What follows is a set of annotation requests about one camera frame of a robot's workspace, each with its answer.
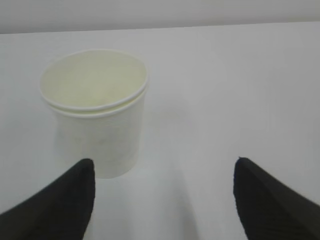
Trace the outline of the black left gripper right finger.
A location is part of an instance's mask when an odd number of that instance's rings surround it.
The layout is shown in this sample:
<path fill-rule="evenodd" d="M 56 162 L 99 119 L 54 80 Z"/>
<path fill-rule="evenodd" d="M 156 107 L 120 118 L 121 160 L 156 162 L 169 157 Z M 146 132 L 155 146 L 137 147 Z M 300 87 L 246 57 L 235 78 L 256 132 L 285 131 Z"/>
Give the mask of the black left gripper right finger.
<path fill-rule="evenodd" d="M 320 207 L 248 158 L 234 166 L 233 195 L 249 240 L 318 240 Z"/>

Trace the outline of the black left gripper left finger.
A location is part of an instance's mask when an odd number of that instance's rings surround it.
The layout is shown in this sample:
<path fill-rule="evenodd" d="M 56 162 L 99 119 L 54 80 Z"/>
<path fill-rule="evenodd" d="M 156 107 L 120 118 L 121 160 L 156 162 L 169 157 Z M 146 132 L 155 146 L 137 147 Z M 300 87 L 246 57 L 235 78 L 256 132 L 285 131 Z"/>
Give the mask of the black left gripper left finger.
<path fill-rule="evenodd" d="M 32 197 L 0 215 L 2 240 L 82 240 L 96 197 L 95 166 L 77 162 Z"/>

